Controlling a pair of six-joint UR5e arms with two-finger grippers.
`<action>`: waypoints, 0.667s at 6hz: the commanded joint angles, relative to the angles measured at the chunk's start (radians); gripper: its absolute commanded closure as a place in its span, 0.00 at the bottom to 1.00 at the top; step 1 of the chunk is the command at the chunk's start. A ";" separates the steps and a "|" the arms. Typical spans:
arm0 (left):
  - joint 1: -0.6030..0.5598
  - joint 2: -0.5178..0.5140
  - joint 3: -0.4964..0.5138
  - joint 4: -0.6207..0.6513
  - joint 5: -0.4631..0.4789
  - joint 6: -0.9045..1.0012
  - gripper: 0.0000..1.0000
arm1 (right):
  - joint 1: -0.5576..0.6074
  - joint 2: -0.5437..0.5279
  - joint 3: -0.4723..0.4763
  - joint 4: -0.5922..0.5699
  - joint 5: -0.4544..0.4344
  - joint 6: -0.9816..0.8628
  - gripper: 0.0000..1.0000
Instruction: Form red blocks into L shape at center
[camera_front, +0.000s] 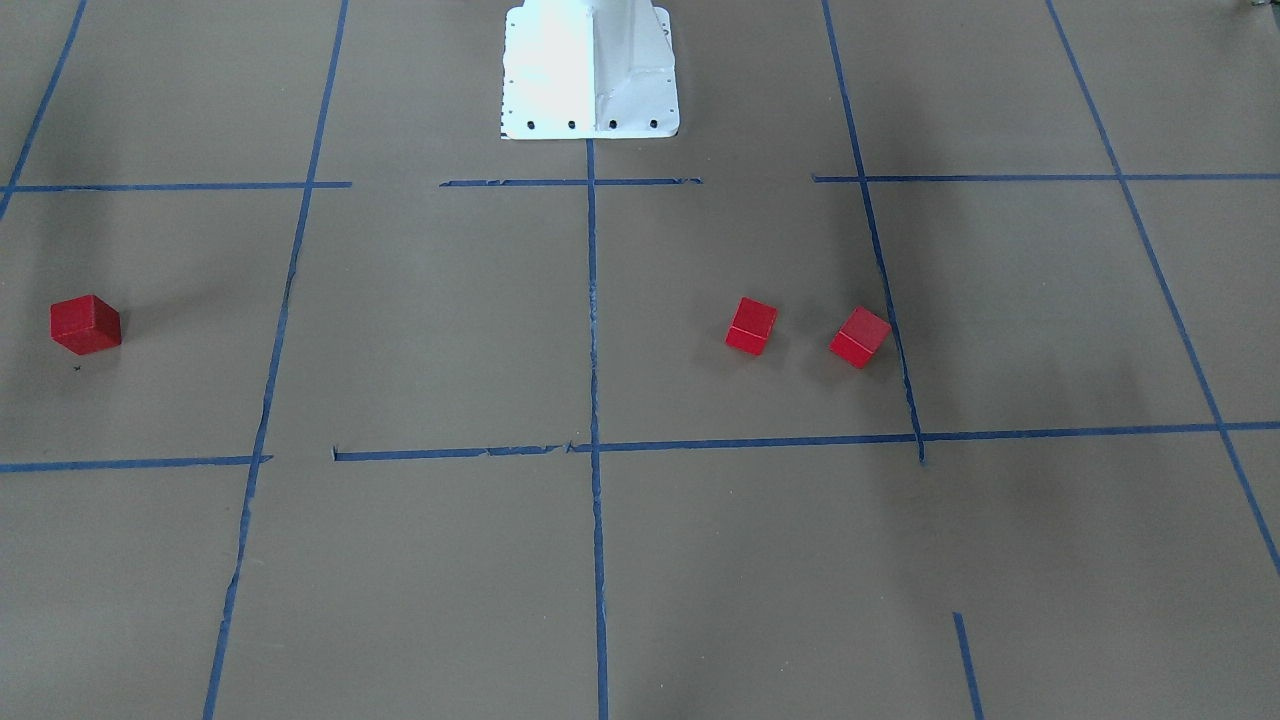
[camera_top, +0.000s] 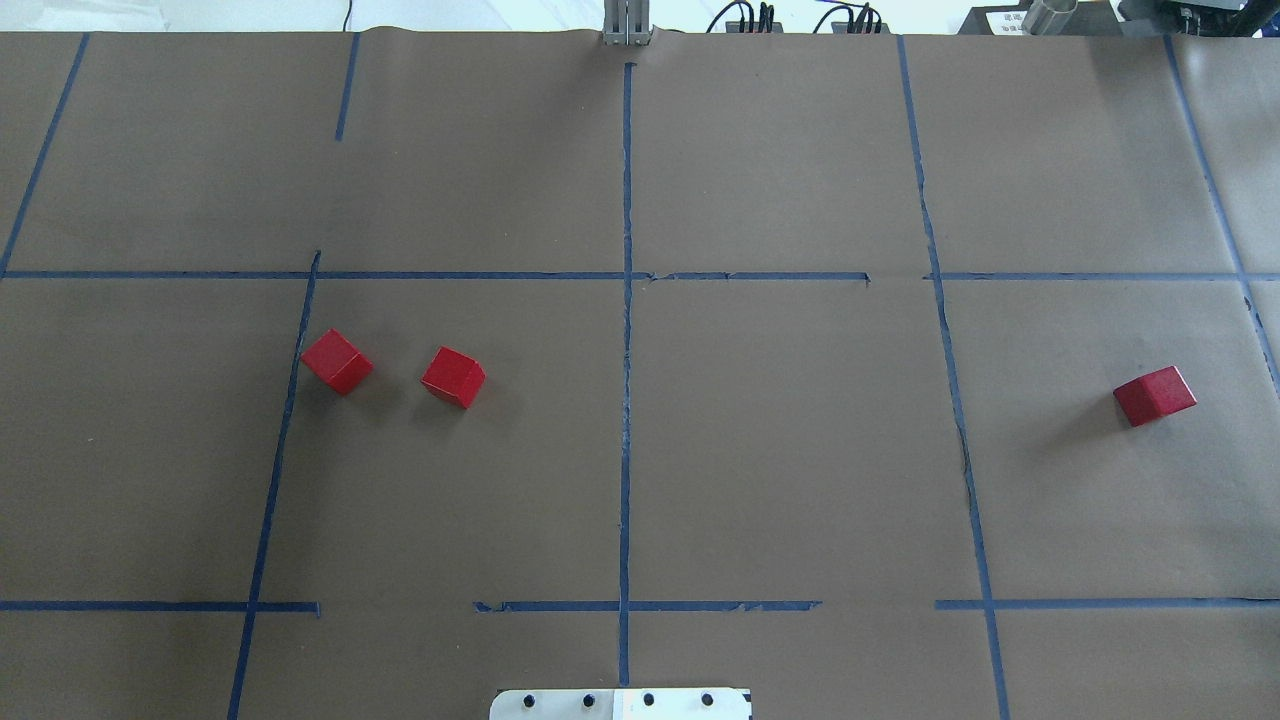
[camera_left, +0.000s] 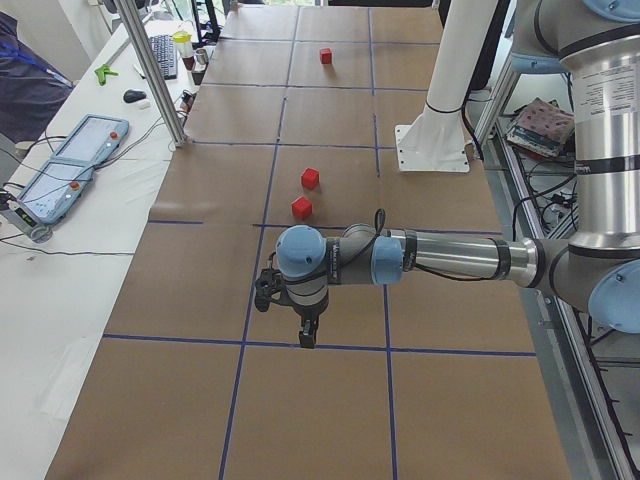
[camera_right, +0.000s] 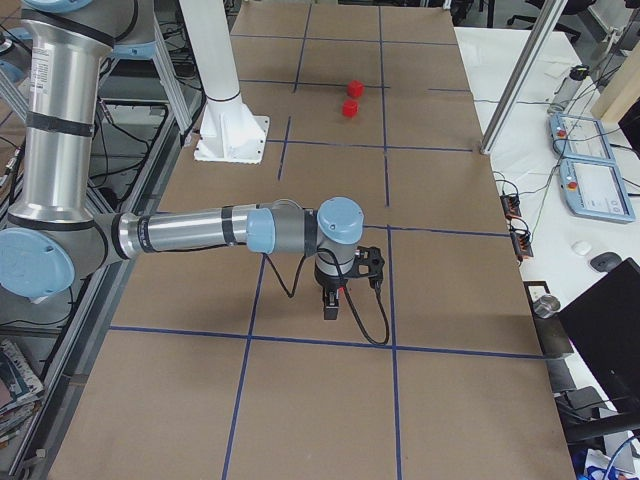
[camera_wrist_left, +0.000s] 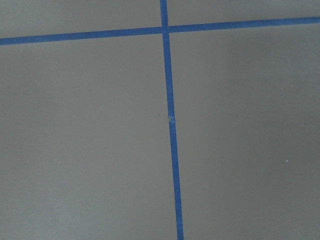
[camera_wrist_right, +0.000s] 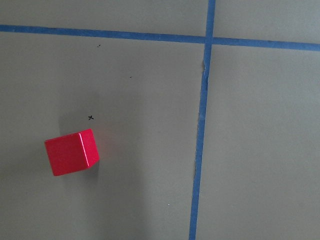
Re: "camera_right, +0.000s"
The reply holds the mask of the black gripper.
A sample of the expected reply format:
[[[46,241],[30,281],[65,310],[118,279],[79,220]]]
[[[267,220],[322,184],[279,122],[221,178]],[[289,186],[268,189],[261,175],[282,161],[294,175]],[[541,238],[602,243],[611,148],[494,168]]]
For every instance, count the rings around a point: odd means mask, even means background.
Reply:
[[[316,272],[315,279],[322,288],[324,319],[336,320],[339,313],[340,291],[345,287],[345,281],[324,272]]]

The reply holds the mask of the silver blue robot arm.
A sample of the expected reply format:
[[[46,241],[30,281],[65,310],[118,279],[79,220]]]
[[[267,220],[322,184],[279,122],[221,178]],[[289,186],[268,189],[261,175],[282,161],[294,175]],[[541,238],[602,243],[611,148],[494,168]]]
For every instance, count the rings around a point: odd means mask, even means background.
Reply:
[[[119,47],[155,52],[152,2],[27,1],[22,21],[33,39],[31,81],[23,187],[1,233],[6,290],[47,297],[143,253],[243,245],[313,258],[324,316],[336,318],[364,255],[364,215],[351,199],[335,197],[318,209],[283,199],[145,216],[87,210],[101,65]]]

